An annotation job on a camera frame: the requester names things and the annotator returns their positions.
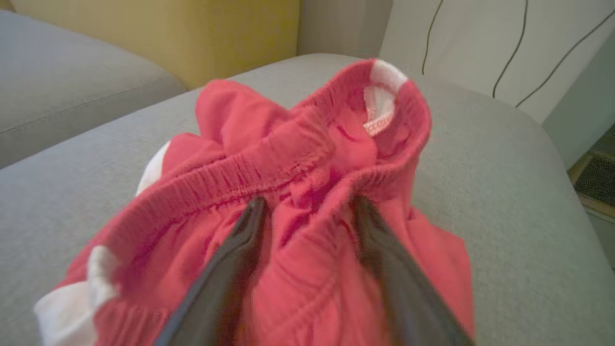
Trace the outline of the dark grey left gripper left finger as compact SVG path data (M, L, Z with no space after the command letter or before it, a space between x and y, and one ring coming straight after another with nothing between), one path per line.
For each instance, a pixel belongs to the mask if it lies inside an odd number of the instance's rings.
M255 197L185 294L157 346L233 346L250 277L258 263L268 205Z

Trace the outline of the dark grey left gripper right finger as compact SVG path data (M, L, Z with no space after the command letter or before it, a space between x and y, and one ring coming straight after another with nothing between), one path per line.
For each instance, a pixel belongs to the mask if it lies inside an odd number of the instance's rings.
M353 201L357 258L377 280L394 346L474 346L373 202Z

